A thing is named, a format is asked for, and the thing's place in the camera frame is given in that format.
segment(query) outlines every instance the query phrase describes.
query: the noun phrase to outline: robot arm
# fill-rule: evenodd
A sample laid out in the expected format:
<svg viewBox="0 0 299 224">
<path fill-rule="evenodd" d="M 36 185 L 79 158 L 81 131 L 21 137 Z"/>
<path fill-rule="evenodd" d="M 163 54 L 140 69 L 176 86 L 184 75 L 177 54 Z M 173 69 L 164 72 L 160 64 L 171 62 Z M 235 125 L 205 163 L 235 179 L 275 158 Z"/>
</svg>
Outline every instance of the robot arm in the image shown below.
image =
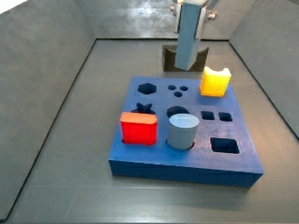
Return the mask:
<svg viewBox="0 0 299 224">
<path fill-rule="evenodd" d="M 173 0 L 173 2 L 171 10 L 176 16 L 175 33 L 179 33 L 175 66 L 188 71 L 199 52 L 209 0 Z"/>
</svg>

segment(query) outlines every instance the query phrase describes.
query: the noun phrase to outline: blue shape sorter board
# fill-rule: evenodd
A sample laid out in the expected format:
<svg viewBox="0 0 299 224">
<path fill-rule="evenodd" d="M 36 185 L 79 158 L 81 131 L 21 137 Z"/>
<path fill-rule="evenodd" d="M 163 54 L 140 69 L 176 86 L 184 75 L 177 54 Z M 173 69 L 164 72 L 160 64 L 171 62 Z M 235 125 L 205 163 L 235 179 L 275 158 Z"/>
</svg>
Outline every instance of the blue shape sorter board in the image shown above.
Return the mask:
<svg viewBox="0 0 299 224">
<path fill-rule="evenodd" d="M 264 173 L 232 88 L 225 96 L 199 93 L 200 80 L 133 77 L 123 112 L 151 104 L 157 116 L 157 141 L 152 146 L 124 144 L 116 127 L 108 162 L 113 175 L 203 184 L 251 187 Z M 176 150 L 167 142 L 167 116 L 189 112 L 200 119 L 193 146 Z"/>
</svg>

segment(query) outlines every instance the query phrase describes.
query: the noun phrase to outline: star-shaped hole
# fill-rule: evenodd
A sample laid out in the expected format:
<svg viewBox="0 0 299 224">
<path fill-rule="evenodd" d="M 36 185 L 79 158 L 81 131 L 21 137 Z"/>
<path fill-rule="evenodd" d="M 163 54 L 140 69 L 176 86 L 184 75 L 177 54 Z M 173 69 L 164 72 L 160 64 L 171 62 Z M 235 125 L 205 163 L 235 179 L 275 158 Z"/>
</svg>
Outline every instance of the star-shaped hole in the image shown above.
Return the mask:
<svg viewBox="0 0 299 224">
<path fill-rule="evenodd" d="M 143 103 L 137 103 L 136 104 L 136 109 L 132 110 L 133 113 L 140 113 L 140 114 L 149 114 L 153 115 L 155 112 L 151 110 L 151 107 L 153 106 L 152 103 L 148 104 L 143 104 Z"/>
</svg>

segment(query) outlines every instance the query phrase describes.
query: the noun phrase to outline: gray wall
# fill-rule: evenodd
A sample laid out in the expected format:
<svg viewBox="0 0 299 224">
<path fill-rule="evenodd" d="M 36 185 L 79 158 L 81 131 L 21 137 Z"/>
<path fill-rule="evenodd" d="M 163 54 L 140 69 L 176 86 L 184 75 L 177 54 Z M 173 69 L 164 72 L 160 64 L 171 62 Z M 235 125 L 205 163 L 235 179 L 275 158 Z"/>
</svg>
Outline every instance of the gray wall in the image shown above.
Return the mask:
<svg viewBox="0 0 299 224">
<path fill-rule="evenodd" d="M 229 43 L 299 137 L 299 4 L 257 0 Z"/>
<path fill-rule="evenodd" d="M 97 39 L 176 39 L 172 0 L 76 0 Z M 256 0 L 213 0 L 211 9 L 219 13 L 207 22 L 204 39 L 228 40 L 241 18 Z"/>
<path fill-rule="evenodd" d="M 0 15 L 0 221 L 4 221 L 95 37 L 72 0 Z"/>
</svg>

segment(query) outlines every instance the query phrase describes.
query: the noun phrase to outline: yellow cube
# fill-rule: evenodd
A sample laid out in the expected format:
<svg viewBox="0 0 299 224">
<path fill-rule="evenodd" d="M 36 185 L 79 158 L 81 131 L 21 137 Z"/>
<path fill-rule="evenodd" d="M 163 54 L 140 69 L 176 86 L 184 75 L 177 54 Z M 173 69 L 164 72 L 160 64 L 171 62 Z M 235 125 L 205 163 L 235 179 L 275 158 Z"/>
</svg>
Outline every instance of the yellow cube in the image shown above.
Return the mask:
<svg viewBox="0 0 299 224">
<path fill-rule="evenodd" d="M 205 66 L 200 80 L 200 94 L 223 97 L 229 84 L 229 77 L 231 73 L 227 68 L 217 72 Z"/>
</svg>

